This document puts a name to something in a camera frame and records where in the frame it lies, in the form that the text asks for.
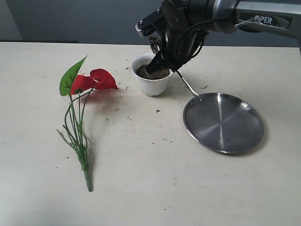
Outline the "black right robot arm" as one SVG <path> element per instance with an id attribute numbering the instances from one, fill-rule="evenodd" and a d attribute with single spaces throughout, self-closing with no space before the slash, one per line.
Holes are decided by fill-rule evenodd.
<path id="1" fill-rule="evenodd" d="M 201 50 L 210 32 L 266 32 L 301 40 L 299 0 L 165 0 L 159 52 L 146 73 L 175 72 Z"/>

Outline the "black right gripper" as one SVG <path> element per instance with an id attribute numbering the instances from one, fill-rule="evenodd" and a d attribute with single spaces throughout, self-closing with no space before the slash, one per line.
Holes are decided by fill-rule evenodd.
<path id="1" fill-rule="evenodd" d="M 182 67 L 189 62 L 202 47 L 206 31 L 192 28 L 187 32 L 176 31 L 170 26 L 166 31 L 163 50 L 159 51 L 146 67 L 146 73 L 156 73 L 164 69 L 173 71 L 172 67 Z"/>

